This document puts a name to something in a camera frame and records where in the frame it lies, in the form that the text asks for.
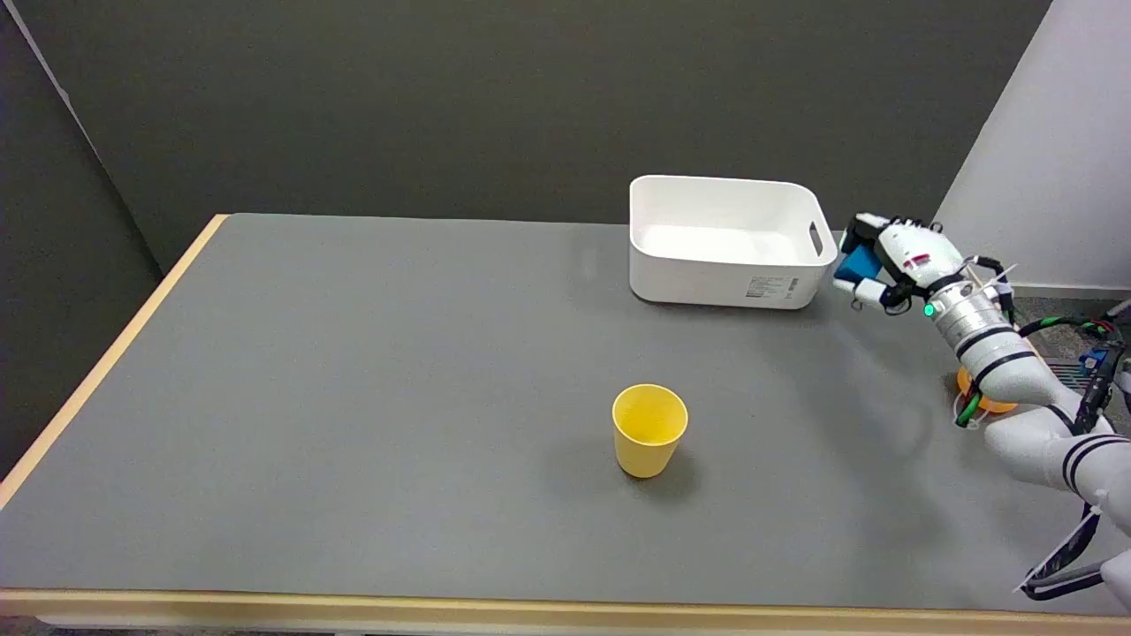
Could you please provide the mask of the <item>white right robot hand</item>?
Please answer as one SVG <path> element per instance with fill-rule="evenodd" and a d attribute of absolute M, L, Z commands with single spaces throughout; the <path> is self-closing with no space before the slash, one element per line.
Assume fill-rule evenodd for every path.
<path fill-rule="evenodd" d="M 936 223 L 861 212 L 845 229 L 839 250 L 834 286 L 854 306 L 881 307 L 888 315 L 905 313 L 920 298 L 922 313 L 934 319 L 944 311 L 936 294 L 966 280 L 962 253 Z"/>

